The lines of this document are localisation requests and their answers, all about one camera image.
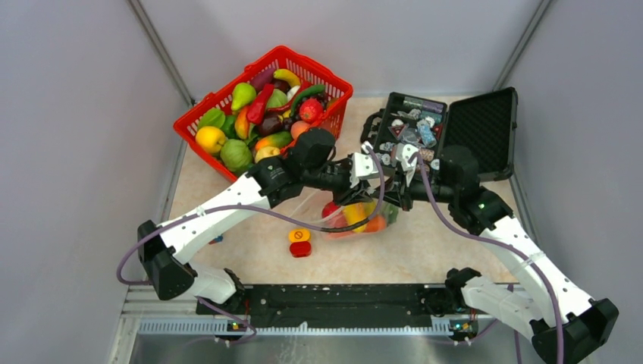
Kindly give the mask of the red toy apple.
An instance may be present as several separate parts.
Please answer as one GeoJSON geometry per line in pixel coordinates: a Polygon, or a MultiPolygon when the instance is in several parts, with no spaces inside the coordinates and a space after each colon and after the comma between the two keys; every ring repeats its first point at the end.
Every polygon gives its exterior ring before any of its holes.
{"type": "Polygon", "coordinates": [[[321,217],[326,228],[343,228],[347,226],[343,207],[337,206],[332,201],[324,206],[321,211],[321,217]]]}

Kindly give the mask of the yellow orange toy mango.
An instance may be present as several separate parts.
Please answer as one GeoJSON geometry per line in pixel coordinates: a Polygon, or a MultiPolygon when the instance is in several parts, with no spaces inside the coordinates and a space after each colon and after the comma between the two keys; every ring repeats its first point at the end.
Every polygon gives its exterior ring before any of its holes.
{"type": "Polygon", "coordinates": [[[353,224],[357,224],[361,221],[366,221],[365,224],[360,225],[359,227],[355,227],[353,230],[360,228],[368,223],[368,218],[365,218],[364,212],[362,210],[362,202],[358,202],[352,205],[348,205],[343,209],[343,214],[345,216],[345,219],[347,220],[347,224],[349,226],[353,224]]]}

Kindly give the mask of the orange toy carrot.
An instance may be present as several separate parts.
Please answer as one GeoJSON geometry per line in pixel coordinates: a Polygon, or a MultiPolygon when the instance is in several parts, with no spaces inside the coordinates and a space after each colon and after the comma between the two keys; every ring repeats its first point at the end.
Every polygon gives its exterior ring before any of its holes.
{"type": "Polygon", "coordinates": [[[370,233],[383,231],[386,228],[387,228],[387,220],[381,215],[376,215],[371,221],[369,221],[366,225],[362,227],[358,227],[357,229],[351,230],[351,231],[330,233],[330,237],[341,238],[341,237],[352,236],[355,234],[370,234],[370,233]]]}

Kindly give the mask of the clear zip top bag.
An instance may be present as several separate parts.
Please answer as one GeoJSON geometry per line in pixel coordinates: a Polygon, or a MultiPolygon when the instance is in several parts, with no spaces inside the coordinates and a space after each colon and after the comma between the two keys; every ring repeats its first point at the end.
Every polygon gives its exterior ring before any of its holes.
{"type": "MultiPolygon", "coordinates": [[[[339,206],[332,201],[331,197],[330,193],[312,193],[293,211],[293,217],[307,224],[324,228],[345,228],[368,218],[378,204],[377,199],[374,198],[369,202],[339,206]]],[[[380,233],[397,222],[399,213],[398,207],[388,202],[382,202],[378,214],[367,224],[350,231],[318,232],[318,235],[327,240],[345,240],[380,233]]]]}

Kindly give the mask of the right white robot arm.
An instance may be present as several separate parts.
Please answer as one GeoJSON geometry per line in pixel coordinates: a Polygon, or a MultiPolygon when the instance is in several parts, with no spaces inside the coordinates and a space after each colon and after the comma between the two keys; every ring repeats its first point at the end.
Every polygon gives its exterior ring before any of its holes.
{"type": "Polygon", "coordinates": [[[479,164],[464,146],[446,148],[430,180],[419,150],[393,148],[394,175],[387,184],[408,209],[415,201],[444,203],[440,220],[455,234],[492,252],[522,287],[514,293],[472,268],[448,272],[444,301],[454,312],[485,312],[528,339],[546,363],[578,363],[604,345],[619,315],[609,299],[577,287],[524,230],[513,210],[483,187],[479,164]]]}

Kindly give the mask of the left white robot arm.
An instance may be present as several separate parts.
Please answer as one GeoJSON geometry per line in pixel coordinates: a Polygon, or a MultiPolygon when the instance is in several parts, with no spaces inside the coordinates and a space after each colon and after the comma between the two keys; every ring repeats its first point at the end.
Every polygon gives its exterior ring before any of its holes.
{"type": "Polygon", "coordinates": [[[136,248],[156,296],[172,300],[189,293],[215,303],[225,313],[243,304],[243,285],[227,268],[200,268],[192,258],[216,237],[255,213],[286,220],[274,212],[281,203],[298,197],[304,188],[331,192],[336,205],[365,202],[371,179],[384,179],[372,145],[340,161],[334,160],[335,138],[313,127],[301,134],[284,155],[253,165],[229,187],[182,217],[140,225],[136,248]]]}

